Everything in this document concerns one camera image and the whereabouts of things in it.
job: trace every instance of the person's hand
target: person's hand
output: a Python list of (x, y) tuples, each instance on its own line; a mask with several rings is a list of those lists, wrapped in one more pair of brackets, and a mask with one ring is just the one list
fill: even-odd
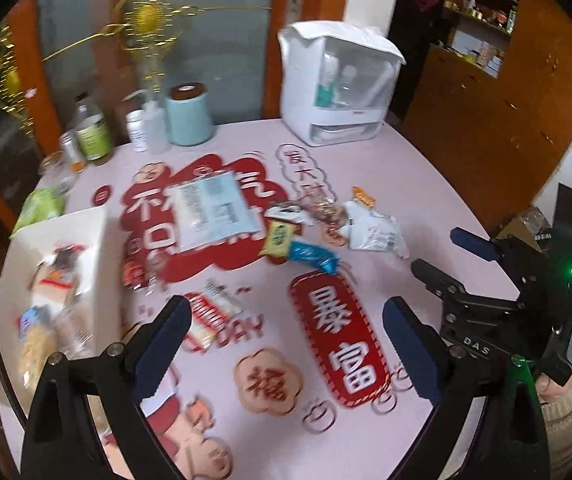
[(536, 380), (534, 387), (543, 402), (555, 402), (559, 397), (564, 396), (572, 389), (572, 375), (567, 383), (559, 386), (550, 377), (541, 374)]

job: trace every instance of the light blue container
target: light blue container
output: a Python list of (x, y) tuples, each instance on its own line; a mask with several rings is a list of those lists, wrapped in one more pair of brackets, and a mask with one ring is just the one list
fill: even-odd
[(195, 146), (206, 142), (215, 132), (202, 83), (185, 83), (171, 89), (166, 98), (168, 136), (178, 146)]

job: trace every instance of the blue gripper pad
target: blue gripper pad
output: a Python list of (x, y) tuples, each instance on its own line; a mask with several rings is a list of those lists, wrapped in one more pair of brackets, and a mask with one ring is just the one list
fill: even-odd
[(461, 227), (455, 227), (450, 232), (450, 241), (487, 262), (498, 262), (501, 258), (501, 253), (494, 243), (461, 229)]
[[(157, 322), (161, 322), (159, 327), (154, 326)], [(148, 327), (155, 331), (135, 363), (133, 399), (136, 402), (155, 395), (163, 375), (191, 327), (191, 302), (183, 296), (173, 296), (157, 318), (150, 325), (140, 328), (131, 342)]]
[(384, 304), (384, 330), (401, 358), (419, 397), (433, 406), (441, 400), (440, 376), (448, 370), (448, 350), (435, 330), (424, 325), (400, 297)]

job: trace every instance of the red label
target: red label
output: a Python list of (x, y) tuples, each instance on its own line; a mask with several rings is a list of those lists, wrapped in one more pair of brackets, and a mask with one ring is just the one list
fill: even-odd
[(93, 205), (104, 205), (106, 202), (108, 202), (111, 194), (111, 186), (101, 186), (97, 189), (97, 191), (95, 191), (95, 194), (93, 195)]
[(353, 408), (386, 391), (386, 359), (349, 283), (339, 274), (309, 272), (293, 280), (290, 295), (335, 398)]
[(188, 292), (184, 295), (191, 302), (192, 318), (199, 321), (206, 328), (217, 333), (226, 327), (229, 316), (200, 292)]
[[(200, 175), (230, 170), (235, 177), (250, 210), (256, 216), (261, 230), (240, 234), (206, 248), (179, 252), (179, 233), (176, 228), (169, 188), (188, 182)], [(124, 212), (122, 227), (130, 232), (127, 248), (134, 258), (145, 264), (151, 253), (160, 251), (169, 255), (162, 271), (168, 283), (182, 282), (214, 264), (220, 269), (239, 269), (261, 258), (259, 251), (266, 236), (268, 219), (264, 210), (272, 202), (287, 199), (284, 189), (267, 179), (266, 168), (249, 156), (224, 164), (218, 155), (209, 153), (195, 160), (177, 173), (163, 162), (147, 164), (133, 177), (133, 184), (122, 196)]]

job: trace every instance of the table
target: table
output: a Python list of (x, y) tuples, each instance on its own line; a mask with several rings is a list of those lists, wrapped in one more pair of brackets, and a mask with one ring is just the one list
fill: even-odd
[[(359, 186), (376, 198), (377, 210), (397, 218), (411, 258), (333, 246), (342, 264), (330, 277), (259, 257), (265, 230), (178, 253), (165, 190), (221, 169), (237, 173), (261, 218), (270, 202), (309, 186), (340, 201)], [(280, 120), (220, 126), (207, 143), (174, 146), (161, 156), (121, 146), (108, 163), (80, 175), (67, 212), (103, 204), (138, 257), (169, 254), (167, 290), (125, 294), (124, 328), (153, 319), (171, 294), (210, 279), (245, 307), (207, 352), (184, 344), (155, 397), (144, 401), (162, 445), (189, 480), (306, 480), (320, 471), (325, 478), (387, 478), (431, 411), (381, 321), (384, 302), (402, 296), (422, 322), (440, 326), (440, 302), (412, 276), (410, 261), (426, 259), (472, 294), (517, 297), (495, 262), (450, 242), (456, 226), (486, 234), (444, 178), (388, 125), (372, 140), (323, 148), (306, 146)], [(303, 235), (327, 245), (320, 226), (304, 227)], [(10, 418), (2, 409), (17, 456)], [(116, 446), (106, 450), (115, 471), (128, 476)]]

